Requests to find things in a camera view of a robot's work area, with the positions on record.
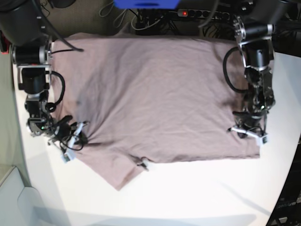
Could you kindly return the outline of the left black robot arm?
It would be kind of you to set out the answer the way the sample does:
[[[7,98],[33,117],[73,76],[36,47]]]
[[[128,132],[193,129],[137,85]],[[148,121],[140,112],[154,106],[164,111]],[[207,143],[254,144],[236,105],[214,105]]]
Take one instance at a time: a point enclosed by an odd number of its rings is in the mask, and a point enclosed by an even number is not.
[[[284,17],[298,4],[299,0],[238,0],[232,10],[237,45],[225,54],[222,69],[227,85],[242,96],[242,104],[240,111],[233,111],[235,125],[229,131],[240,138],[254,138],[259,145],[268,141],[267,115],[276,103],[271,67],[275,60],[273,36],[278,29],[290,29],[296,23]],[[235,87],[228,74],[228,59],[236,51],[242,59],[246,89]]]

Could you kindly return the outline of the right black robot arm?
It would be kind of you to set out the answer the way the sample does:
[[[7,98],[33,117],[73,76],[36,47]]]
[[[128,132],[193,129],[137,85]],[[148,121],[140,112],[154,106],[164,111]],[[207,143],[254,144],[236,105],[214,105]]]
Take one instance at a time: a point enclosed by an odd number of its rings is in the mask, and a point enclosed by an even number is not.
[[[74,148],[87,143],[82,129],[88,124],[74,122],[71,115],[57,120],[52,117],[65,94],[65,79],[51,65],[52,33],[69,51],[83,52],[70,44],[54,28],[41,10],[38,0],[2,0],[0,2],[0,50],[11,55],[17,67],[18,89],[27,96],[24,107],[29,114],[26,126],[33,137],[44,135],[48,144],[62,153],[64,161],[75,159]]]

